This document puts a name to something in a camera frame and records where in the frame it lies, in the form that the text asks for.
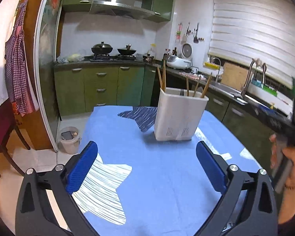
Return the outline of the person's right hand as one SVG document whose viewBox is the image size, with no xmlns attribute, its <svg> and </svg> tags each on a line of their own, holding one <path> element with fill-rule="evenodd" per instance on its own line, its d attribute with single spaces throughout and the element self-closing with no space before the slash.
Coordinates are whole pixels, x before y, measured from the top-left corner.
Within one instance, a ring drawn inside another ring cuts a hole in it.
<svg viewBox="0 0 295 236">
<path fill-rule="evenodd" d="M 295 147 L 286 147 L 283 154 L 292 161 L 293 167 L 285 181 L 282 204 L 278 215 L 279 224 L 284 224 L 295 215 Z"/>
</svg>

